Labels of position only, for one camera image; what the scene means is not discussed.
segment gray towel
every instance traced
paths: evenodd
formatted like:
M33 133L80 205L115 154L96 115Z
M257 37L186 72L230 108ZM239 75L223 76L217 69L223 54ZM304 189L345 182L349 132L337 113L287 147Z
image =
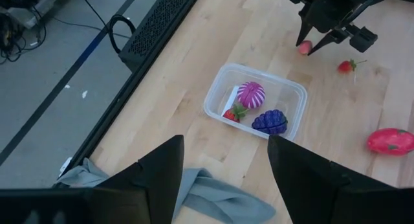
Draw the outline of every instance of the gray towel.
M202 168L184 170L174 218L182 205L224 223L263 223L276 213L269 204L240 188L213 179Z
M75 188L94 187L109 176L84 158L81 166L76 166L62 175L55 183L63 183Z

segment wooden table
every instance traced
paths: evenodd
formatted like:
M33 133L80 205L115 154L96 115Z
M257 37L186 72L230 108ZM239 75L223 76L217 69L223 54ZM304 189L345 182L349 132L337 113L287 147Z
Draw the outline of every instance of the wooden table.
M348 41L310 57L294 46L302 5L288 0L198 0L91 159L110 175L173 135L185 136L185 167L205 167L218 179L260 197L277 210L271 223L291 223L267 158L267 141L204 114L217 71L236 62L288 78L308 92L295 142L393 186L414 185L414 154L386 157L366 150L378 128L414 131L414 5L387 0L356 21L379 35L364 54ZM312 31L309 39L322 37ZM368 60L354 75L336 66ZM217 223L183 208L176 223Z

